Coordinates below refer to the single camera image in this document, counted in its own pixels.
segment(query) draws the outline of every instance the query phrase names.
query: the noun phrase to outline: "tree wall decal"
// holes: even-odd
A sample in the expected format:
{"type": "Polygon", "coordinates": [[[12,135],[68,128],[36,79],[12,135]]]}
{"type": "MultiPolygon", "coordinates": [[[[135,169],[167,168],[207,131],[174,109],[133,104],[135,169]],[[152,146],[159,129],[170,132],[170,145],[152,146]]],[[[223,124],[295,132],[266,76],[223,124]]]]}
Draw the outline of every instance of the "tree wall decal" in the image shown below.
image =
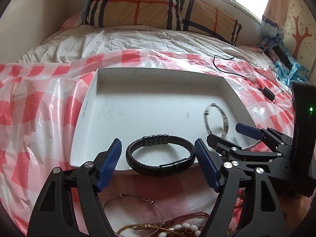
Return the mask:
{"type": "Polygon", "coordinates": [[[289,16],[289,24],[286,25],[289,29],[285,30],[284,33],[294,37],[296,47],[293,57],[297,59],[301,45],[304,45],[307,50],[313,49],[313,45],[305,39],[308,37],[314,37],[314,40],[316,41],[316,22],[314,20],[306,19],[306,16],[310,14],[310,11],[305,11],[302,5],[302,11],[295,16],[293,12],[294,7],[295,4],[292,4],[290,7],[292,16],[289,16]]]}

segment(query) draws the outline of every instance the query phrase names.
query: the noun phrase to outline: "braided leather bracelet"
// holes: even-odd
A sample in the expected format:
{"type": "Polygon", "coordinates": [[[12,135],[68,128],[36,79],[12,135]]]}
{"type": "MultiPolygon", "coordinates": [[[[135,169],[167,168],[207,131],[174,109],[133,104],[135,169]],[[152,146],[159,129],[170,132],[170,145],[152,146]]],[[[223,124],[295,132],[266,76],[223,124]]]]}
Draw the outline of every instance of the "braided leather bracelet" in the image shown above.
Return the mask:
{"type": "Polygon", "coordinates": [[[192,166],[194,160],[195,153],[194,146],[192,143],[190,143],[186,139],[167,134],[145,136],[141,139],[138,139],[137,141],[132,142],[126,149],[126,161],[128,165],[136,172],[147,176],[165,177],[180,173],[181,171],[192,166]],[[190,156],[188,158],[184,158],[160,166],[148,166],[142,164],[136,159],[134,159],[134,157],[132,156],[133,152],[139,149],[140,147],[168,143],[182,146],[190,152],[190,156]]]}

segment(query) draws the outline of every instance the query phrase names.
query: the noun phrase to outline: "pink checkered plastic sheet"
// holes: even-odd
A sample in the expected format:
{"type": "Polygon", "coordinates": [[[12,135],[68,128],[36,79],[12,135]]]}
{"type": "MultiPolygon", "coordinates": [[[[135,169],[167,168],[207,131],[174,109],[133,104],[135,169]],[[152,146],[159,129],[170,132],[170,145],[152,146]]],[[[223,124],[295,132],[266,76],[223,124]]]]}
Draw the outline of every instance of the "pink checkered plastic sheet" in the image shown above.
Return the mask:
{"type": "MultiPolygon", "coordinates": [[[[282,87],[269,68],[254,69],[243,60],[216,60],[216,64],[225,71],[251,78],[260,88],[268,87],[276,94],[275,101],[265,98],[247,79],[220,73],[214,67],[213,58],[203,55],[123,50],[97,54],[71,64],[0,65],[0,201],[15,224],[26,234],[33,206],[51,170],[56,166],[71,169],[69,158],[77,118],[97,68],[147,67],[223,76],[257,127],[272,127],[293,135],[291,94],[278,88],[282,87]]],[[[267,148],[259,144],[255,150],[267,148]]],[[[217,197],[207,186],[199,167],[163,179],[113,176],[100,199],[104,202],[120,192],[155,200],[164,220],[190,212],[210,213],[217,197]]],[[[75,190],[73,199],[79,228],[87,233],[75,190]]],[[[107,209],[113,229],[158,221],[157,215],[146,206],[138,200],[113,202],[107,209]]],[[[232,228],[236,227],[239,216],[240,210],[236,210],[232,228]]],[[[201,225],[204,221],[196,219],[194,223],[201,225]]]]}

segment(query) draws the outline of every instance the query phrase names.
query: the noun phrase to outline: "white tray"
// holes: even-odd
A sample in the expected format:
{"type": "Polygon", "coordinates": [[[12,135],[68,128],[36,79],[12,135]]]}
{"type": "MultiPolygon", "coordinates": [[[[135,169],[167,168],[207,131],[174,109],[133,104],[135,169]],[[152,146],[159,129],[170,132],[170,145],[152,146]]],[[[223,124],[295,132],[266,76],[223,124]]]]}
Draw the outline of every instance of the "white tray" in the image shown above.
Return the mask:
{"type": "MultiPolygon", "coordinates": [[[[115,138],[122,141],[116,172],[134,173],[125,159],[127,146],[153,134],[169,134],[194,144],[206,143],[203,112],[211,104],[227,115],[227,140],[242,148],[256,141],[235,131],[239,122],[255,127],[237,94],[222,77],[196,72],[153,68],[100,68],[84,99],[75,129],[70,164],[81,166],[109,148],[115,138]]],[[[209,124],[221,135],[220,112],[211,108],[209,124]]],[[[155,145],[136,150],[140,162],[158,166],[189,156],[177,145],[155,145]]]]}

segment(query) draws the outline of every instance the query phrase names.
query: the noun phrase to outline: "pillow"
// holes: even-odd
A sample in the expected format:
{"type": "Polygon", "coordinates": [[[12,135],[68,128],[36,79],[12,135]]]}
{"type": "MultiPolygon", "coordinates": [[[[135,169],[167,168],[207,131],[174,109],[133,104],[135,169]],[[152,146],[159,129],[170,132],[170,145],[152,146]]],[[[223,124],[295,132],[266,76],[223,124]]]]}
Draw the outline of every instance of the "pillow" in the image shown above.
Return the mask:
{"type": "Polygon", "coordinates": [[[241,24],[215,6],[202,0],[181,0],[180,10],[184,31],[215,37],[235,46],[238,44],[241,24]]]}
{"type": "Polygon", "coordinates": [[[91,0],[85,23],[94,27],[147,25],[181,31],[180,0],[91,0]]]}
{"type": "Polygon", "coordinates": [[[61,26],[60,30],[63,32],[69,29],[79,27],[82,24],[81,13],[82,12],[79,12],[76,15],[68,18],[61,26]]]}

